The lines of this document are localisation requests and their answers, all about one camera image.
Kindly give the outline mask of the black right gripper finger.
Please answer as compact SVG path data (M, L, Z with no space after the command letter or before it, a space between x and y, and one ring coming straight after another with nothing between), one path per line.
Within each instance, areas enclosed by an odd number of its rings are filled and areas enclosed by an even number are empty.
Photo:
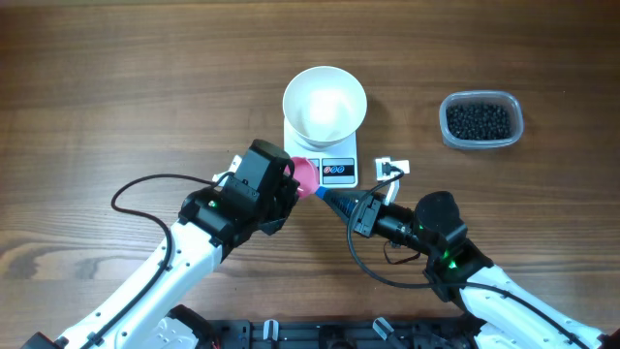
M338 201L336 203L327 203L327 205L336 213L336 215L345 223L347 224L349 222L349 219L351 217L351 214L354 210L354 208L357 205L356 201L355 203L348 201L345 202L344 200L342 201Z
M354 189L334 189L328 188L323 194L323 200L327 203L336 203L344 200L345 202L351 201L355 203L366 197L372 197L374 200L383 201L383 195L379 192L372 192L371 190L354 190Z

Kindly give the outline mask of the pink scoop with blue handle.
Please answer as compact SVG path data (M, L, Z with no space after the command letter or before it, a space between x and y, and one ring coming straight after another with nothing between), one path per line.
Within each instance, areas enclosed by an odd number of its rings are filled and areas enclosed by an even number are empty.
M324 198L327 189L319 184L320 173L317 166L305 157L292 157L294 179L299 183L297 195L301 200L311 196Z

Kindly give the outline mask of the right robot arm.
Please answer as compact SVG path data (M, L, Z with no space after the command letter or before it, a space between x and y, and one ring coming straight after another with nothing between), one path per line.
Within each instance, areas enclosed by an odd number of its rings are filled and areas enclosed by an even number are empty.
M347 233L380 236L427 258L426 287L482 322L478 348L616 348L619 334L584 325L513 281L467 237L451 193L439 191L415 208L372 191L320 188L319 198L343 220Z

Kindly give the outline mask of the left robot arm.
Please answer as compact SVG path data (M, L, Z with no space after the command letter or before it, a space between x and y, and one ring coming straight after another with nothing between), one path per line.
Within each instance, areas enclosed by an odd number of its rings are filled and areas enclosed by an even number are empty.
M100 306L56 339L33 334L27 348L137 348L180 299L261 231L279 231L295 206L295 164L277 145L254 140L232 172L183 202L149 258Z

